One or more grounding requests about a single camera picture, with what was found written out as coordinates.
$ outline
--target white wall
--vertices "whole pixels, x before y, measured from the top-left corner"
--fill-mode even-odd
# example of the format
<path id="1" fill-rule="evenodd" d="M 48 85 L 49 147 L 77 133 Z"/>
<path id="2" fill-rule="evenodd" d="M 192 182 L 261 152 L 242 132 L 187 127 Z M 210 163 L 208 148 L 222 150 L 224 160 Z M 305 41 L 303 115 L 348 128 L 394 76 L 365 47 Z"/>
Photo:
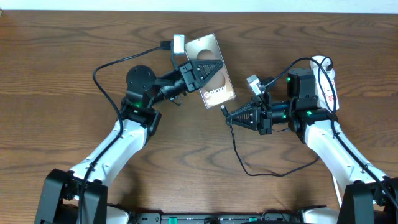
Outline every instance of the white wall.
<path id="1" fill-rule="evenodd" d="M 398 0 L 0 0 L 3 10 L 398 13 Z"/>

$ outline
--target white cable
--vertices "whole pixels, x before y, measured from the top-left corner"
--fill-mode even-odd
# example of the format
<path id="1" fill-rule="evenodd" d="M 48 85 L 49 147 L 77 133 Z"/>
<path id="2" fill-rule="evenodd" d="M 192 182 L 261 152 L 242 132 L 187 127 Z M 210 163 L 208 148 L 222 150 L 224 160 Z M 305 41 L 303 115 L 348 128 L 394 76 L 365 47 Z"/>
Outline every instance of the white cable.
<path id="1" fill-rule="evenodd" d="M 341 208 L 341 196 L 340 196 L 340 191 L 338 190 L 337 180 L 336 180 L 336 177 L 333 174 L 331 175 L 331 177 L 333 178 L 333 185 L 335 186 L 335 191 L 336 191 L 336 197 L 337 197 L 338 205 Z"/>

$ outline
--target cable connector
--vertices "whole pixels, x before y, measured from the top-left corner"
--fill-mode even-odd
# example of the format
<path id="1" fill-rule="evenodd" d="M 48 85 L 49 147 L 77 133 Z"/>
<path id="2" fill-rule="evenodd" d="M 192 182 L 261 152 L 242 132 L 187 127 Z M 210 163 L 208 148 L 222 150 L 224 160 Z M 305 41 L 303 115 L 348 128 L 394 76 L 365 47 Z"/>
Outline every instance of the cable connector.
<path id="1" fill-rule="evenodd" d="M 171 50 L 172 49 L 172 42 L 169 40 L 160 41 L 160 49 L 162 50 Z"/>

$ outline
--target wood grain surface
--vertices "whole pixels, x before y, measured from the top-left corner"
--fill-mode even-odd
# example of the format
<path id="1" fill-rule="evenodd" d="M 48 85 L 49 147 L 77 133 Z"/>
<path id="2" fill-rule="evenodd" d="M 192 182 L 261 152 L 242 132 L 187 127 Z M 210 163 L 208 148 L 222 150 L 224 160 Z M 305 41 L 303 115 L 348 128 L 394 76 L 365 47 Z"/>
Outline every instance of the wood grain surface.
<path id="1" fill-rule="evenodd" d="M 372 163 L 398 176 L 396 15 L 7 11 L 0 17 L 0 223 L 32 223 L 45 176 L 79 163 L 110 132 L 116 115 L 93 69 L 176 33 L 188 40 L 216 34 L 238 96 L 230 110 L 250 99 L 246 78 L 253 73 L 276 76 L 297 58 L 330 56 L 343 131 Z M 116 102 L 127 71 L 139 64 L 157 75 L 172 69 L 169 52 L 158 51 L 100 71 Z M 272 94 L 286 98 L 283 80 Z M 181 107 L 156 108 L 156 135 L 118 175 L 109 203 L 164 213 L 338 208 L 322 161 L 284 178 L 246 176 L 221 111 L 206 110 L 199 93 Z M 237 127 L 235 135 L 252 173 L 286 172 L 315 158 L 294 133 L 260 136 Z"/>

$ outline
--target wooden table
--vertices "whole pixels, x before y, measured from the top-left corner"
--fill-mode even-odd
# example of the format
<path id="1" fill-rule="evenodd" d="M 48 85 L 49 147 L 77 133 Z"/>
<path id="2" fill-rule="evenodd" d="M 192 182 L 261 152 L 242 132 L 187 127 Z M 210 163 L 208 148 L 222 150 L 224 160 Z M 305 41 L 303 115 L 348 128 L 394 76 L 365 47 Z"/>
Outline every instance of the wooden table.
<path id="1" fill-rule="evenodd" d="M 374 165 L 398 176 L 395 15 L 6 11 L 0 17 L 0 223 L 31 223 L 45 176 L 79 163 L 110 132 L 116 115 L 92 81 L 94 68 L 173 34 L 192 40 L 213 32 L 238 96 L 230 110 L 252 96 L 246 78 L 253 73 L 276 76 L 297 58 L 330 56 L 345 134 Z M 131 67 L 145 64 L 162 75 L 172 68 L 169 53 L 109 67 L 99 81 L 119 102 Z M 285 81 L 272 94 L 286 99 Z M 164 213 L 338 208 L 322 161 L 284 178 L 248 177 L 220 109 L 206 110 L 199 93 L 181 107 L 156 108 L 163 116 L 156 135 L 118 175 L 109 203 Z M 294 133 L 260 136 L 235 128 L 235 135 L 252 173 L 286 172 L 315 157 Z"/>

